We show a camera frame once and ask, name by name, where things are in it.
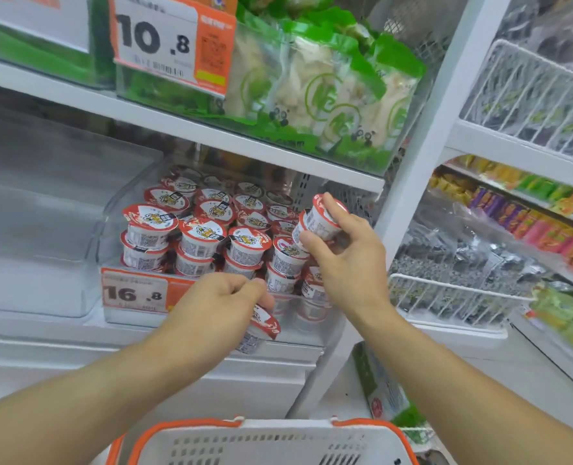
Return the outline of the clear bin with green goods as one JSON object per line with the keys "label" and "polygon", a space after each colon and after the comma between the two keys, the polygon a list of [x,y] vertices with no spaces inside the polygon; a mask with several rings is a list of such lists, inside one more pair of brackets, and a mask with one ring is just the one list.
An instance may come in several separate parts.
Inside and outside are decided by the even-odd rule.
{"label": "clear bin with green goods", "polygon": [[0,25],[0,61],[97,90],[115,86],[109,0],[89,0],[89,53]]}

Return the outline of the person's right hand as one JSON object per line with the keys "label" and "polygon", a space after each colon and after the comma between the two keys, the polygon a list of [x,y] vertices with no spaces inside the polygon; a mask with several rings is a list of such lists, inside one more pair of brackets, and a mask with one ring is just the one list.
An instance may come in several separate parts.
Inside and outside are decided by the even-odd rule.
{"label": "person's right hand", "polygon": [[336,247],[336,263],[320,268],[324,288],[332,304],[363,331],[383,315],[396,313],[390,305],[386,250],[365,219],[344,210],[330,193],[323,194],[323,201],[349,240],[346,248]]}

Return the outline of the white orange shopping basket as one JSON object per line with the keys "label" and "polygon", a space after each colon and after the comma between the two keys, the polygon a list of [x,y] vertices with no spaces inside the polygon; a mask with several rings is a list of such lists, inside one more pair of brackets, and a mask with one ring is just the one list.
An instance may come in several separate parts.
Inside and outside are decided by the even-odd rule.
{"label": "white orange shopping basket", "polygon": [[138,437],[127,461],[124,441],[112,443],[105,465],[419,465],[398,427],[365,418],[162,422]]}

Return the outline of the person's right forearm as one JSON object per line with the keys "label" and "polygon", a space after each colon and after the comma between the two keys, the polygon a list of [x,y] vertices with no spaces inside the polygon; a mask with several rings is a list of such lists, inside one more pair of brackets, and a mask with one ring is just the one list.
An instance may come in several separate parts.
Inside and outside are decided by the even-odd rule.
{"label": "person's right forearm", "polygon": [[458,465],[573,465],[573,429],[403,319],[389,303],[345,311]]}

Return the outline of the clear plastic packet bin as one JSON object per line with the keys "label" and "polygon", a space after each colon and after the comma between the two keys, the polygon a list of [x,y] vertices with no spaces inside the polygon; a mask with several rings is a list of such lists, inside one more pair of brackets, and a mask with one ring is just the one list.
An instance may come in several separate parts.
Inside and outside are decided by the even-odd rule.
{"label": "clear plastic packet bin", "polygon": [[117,95],[383,175],[425,64],[335,0],[237,0],[233,28],[177,0],[112,0]]}

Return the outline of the small red-lidded white cup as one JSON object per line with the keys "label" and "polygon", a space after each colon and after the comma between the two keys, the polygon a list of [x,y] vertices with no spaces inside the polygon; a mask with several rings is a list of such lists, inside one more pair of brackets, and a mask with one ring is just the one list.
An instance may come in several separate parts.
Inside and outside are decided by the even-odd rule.
{"label": "small red-lidded white cup", "polygon": [[292,238],[294,244],[300,250],[302,250],[304,252],[306,252],[306,248],[303,245],[303,243],[301,242],[300,237],[301,237],[301,233],[307,230],[307,227],[305,225],[305,219],[306,219],[306,216],[310,210],[311,210],[311,208],[306,208],[299,213],[297,225],[295,226],[295,228],[293,229],[293,231],[291,233],[291,238]]}
{"label": "small red-lidded white cup", "polygon": [[281,332],[278,319],[260,305],[255,305],[250,324],[235,350],[252,355],[266,342],[274,341]]}
{"label": "small red-lidded white cup", "polygon": [[323,194],[320,193],[313,197],[312,207],[306,211],[303,225],[326,242],[333,240],[342,231],[337,220],[325,207]]}

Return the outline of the pile of green white packets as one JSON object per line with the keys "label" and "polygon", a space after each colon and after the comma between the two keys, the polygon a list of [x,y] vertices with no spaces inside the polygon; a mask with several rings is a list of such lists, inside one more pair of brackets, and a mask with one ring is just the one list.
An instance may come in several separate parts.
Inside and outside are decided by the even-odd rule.
{"label": "pile of green white packets", "polygon": [[239,0],[236,17],[217,112],[260,140],[384,171],[425,64],[334,0]]}

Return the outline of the stack of red-lidded cups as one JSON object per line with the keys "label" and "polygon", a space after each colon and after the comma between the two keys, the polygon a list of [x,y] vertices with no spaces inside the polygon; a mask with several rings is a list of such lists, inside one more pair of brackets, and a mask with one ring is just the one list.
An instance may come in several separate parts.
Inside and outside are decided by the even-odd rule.
{"label": "stack of red-lidded cups", "polygon": [[227,171],[171,165],[143,191],[142,202],[122,211],[120,261],[131,270],[189,279],[219,270],[260,275],[269,291],[299,293],[306,310],[326,307],[319,266],[291,238],[314,196],[298,204],[277,177],[237,180]]}

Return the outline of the green white flat packet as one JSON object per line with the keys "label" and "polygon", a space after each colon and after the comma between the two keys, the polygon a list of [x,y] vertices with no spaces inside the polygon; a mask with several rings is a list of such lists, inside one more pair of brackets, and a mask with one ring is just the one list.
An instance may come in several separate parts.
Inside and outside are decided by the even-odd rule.
{"label": "green white flat packet", "polygon": [[353,347],[352,358],[372,417],[391,422],[415,445],[430,442],[434,432],[425,416],[364,342]]}

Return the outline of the pile of dark snack packets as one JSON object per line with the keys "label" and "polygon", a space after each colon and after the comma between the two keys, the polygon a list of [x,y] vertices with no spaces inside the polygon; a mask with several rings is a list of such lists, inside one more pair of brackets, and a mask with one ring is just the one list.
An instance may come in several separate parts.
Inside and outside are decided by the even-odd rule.
{"label": "pile of dark snack packets", "polygon": [[573,69],[573,0],[511,0],[496,39]]}
{"label": "pile of dark snack packets", "polygon": [[503,229],[440,191],[427,190],[399,245],[388,277],[417,278],[529,297],[551,275]]}

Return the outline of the white shelf upright post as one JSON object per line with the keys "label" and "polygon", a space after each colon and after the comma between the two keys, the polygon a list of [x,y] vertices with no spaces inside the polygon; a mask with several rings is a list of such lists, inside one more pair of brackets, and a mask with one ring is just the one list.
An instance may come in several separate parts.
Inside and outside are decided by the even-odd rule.
{"label": "white shelf upright post", "polygon": [[[393,35],[413,47],[427,65],[417,87],[414,113],[398,143],[405,149],[390,184],[377,193],[373,228],[386,248],[390,267],[434,170],[444,163],[444,147],[468,99],[495,34],[511,0],[380,0],[368,13],[375,29],[395,22]],[[329,347],[306,378],[287,419],[308,419],[339,376],[353,345],[361,336],[340,318]],[[495,349],[508,337],[507,328],[490,334],[478,328],[452,327],[441,322],[414,321],[415,327],[452,350]]]}

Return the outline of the white shelf board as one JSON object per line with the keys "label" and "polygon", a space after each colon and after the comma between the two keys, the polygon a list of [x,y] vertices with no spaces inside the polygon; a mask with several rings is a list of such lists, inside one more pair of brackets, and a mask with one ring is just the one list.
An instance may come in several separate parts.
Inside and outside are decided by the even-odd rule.
{"label": "white shelf board", "polygon": [[[75,345],[123,346],[137,342],[159,327],[166,315],[154,312],[103,308],[97,305],[80,318],[0,311],[0,337]],[[283,331],[267,341],[252,358],[317,363],[324,354],[319,334],[304,334],[290,322],[280,323]]]}
{"label": "white shelf board", "polygon": [[200,142],[239,156],[331,180],[376,195],[379,195],[384,188],[383,178],[363,171],[144,107],[120,99],[113,92],[92,90],[5,62],[0,62],[0,87],[176,138]]}

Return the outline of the person's left forearm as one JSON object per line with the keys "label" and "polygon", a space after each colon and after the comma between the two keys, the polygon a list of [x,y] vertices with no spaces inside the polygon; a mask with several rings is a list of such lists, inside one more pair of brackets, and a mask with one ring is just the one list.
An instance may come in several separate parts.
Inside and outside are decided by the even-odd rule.
{"label": "person's left forearm", "polygon": [[198,357],[149,336],[0,398],[0,465],[89,465],[163,400],[204,375]]}

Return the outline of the person's left hand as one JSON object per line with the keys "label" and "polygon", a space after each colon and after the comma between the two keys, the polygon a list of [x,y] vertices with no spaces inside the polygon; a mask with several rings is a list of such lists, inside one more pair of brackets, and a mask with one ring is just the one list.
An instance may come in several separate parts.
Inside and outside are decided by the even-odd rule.
{"label": "person's left hand", "polygon": [[175,305],[158,331],[186,372],[203,376],[233,351],[253,312],[220,304],[214,273],[202,276]]}

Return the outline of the empty clear plastic bin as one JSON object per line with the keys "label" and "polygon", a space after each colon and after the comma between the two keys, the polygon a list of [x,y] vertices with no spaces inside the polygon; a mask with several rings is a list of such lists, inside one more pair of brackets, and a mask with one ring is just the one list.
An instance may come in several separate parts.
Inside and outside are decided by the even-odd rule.
{"label": "empty clear plastic bin", "polygon": [[164,154],[0,108],[0,312],[81,318]]}

